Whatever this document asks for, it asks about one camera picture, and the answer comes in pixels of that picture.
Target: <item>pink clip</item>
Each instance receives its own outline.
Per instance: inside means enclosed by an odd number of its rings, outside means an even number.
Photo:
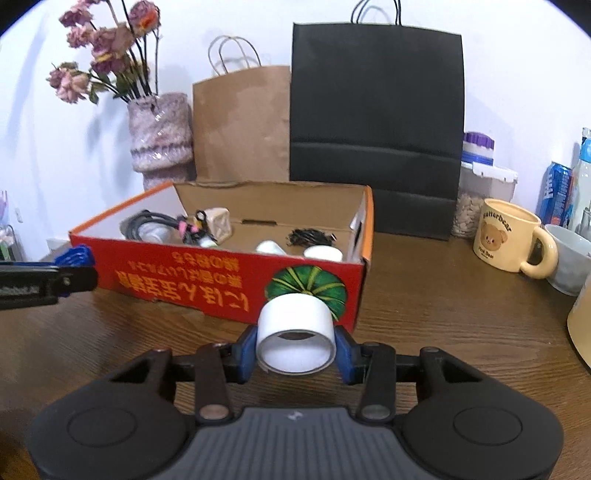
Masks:
[[[183,238],[185,232],[187,231],[187,222],[179,222],[178,223],[178,231],[181,234],[181,238]]]

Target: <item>black wire bundle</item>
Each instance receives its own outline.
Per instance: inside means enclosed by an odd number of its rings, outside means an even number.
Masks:
[[[394,25],[402,25],[402,0],[394,0],[394,8],[396,8],[396,19],[394,19]],[[357,5],[355,5],[353,11],[351,12],[351,23],[360,23],[361,17],[365,12],[365,8],[369,5],[371,0],[360,0]]]
[[[205,215],[205,212],[202,212],[200,210],[195,214],[195,217],[202,224],[205,224],[206,227],[203,229],[199,229],[199,231],[195,233],[191,232],[190,228],[187,228],[183,236],[183,243],[187,245],[197,245],[199,243],[199,240],[201,240],[205,235],[209,234],[207,231],[207,217]],[[186,221],[187,218],[182,215],[174,218],[170,215],[165,215],[163,213],[142,210],[137,215],[134,215],[132,218],[130,218],[127,227],[125,228],[124,235],[127,240],[136,240],[141,242],[143,240],[139,235],[139,229],[142,225],[145,225],[146,223],[158,223],[160,225],[165,225],[175,230],[178,230],[179,223]]]
[[[332,247],[336,237],[314,228],[296,228],[287,237],[288,244],[292,247],[313,247],[315,245],[327,245]]]

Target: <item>white wall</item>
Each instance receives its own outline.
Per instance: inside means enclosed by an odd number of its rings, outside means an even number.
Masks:
[[[47,253],[47,238],[65,238],[142,188],[130,167],[125,104],[102,98],[98,108],[67,105],[44,80],[52,62],[87,65],[89,53],[68,48],[57,21],[73,1],[40,3],[0,39],[0,190],[8,189],[12,210],[21,211],[15,226],[31,260]],[[264,63],[286,64],[293,22],[348,21],[355,3],[162,0],[161,91],[190,94],[193,82],[211,76],[206,50],[219,34],[247,37]],[[390,0],[374,5],[394,16]],[[545,0],[402,5],[403,24],[463,36],[466,129],[495,139],[496,163],[519,172],[514,201],[535,209],[546,167],[570,166],[581,127],[591,127],[591,40]],[[97,24],[109,21],[104,4],[93,12]],[[367,20],[384,14],[373,10]]]

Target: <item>blue soda can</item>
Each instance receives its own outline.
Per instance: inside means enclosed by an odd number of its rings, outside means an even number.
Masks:
[[[563,224],[572,177],[573,171],[570,168],[555,162],[550,165],[544,179],[544,193],[537,212],[542,225]]]

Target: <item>pumpkin illustration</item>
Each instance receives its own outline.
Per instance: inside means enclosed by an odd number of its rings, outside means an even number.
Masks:
[[[345,284],[336,275],[315,265],[287,267],[277,272],[265,288],[267,301],[287,293],[304,293],[322,300],[335,322],[345,313]]]

